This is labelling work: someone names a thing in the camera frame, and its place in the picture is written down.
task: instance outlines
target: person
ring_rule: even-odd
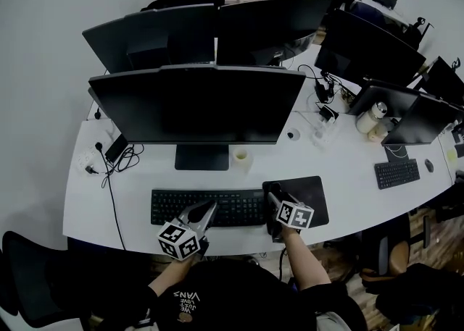
[[[299,233],[283,226],[282,236],[298,291],[255,264],[219,259],[192,266],[190,256],[121,302],[98,331],[367,331],[345,285],[331,283]]]

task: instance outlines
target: wrist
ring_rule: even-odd
[[[292,235],[299,235],[297,230],[294,228],[287,227],[286,225],[282,225],[282,237],[284,239],[287,239],[288,237],[291,237]]]

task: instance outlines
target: computer mouse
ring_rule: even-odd
[[[426,159],[426,167],[429,172],[434,172],[434,164],[429,159]]]

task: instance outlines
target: power strip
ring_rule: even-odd
[[[106,131],[102,131],[99,137],[95,139],[95,143],[100,142],[103,145],[102,152],[108,151],[112,144],[112,139]],[[78,154],[75,160],[76,167],[81,172],[86,172],[86,167],[95,162],[96,157],[101,157],[100,152],[95,148],[95,143],[85,148]]]

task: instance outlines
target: black t-shirt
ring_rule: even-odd
[[[193,266],[184,281],[159,298],[150,288],[127,299],[99,331],[124,330],[149,314],[160,331],[316,330],[316,315],[333,311],[352,331],[367,330],[359,306],[344,285],[318,285],[296,292],[259,266],[218,260]]]

